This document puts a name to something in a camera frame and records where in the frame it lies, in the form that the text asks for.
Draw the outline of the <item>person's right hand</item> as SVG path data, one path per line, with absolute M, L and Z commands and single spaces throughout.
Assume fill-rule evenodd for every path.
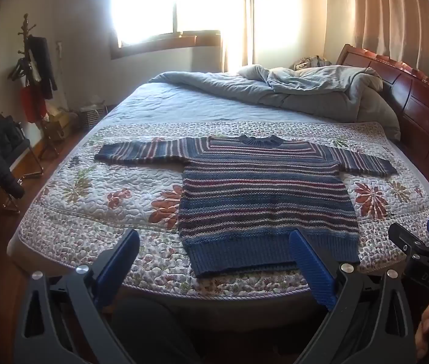
M 423 359 L 428 351 L 429 341 L 429 305 L 421 315 L 418 329 L 414 336 L 416 347 L 416 361 Z

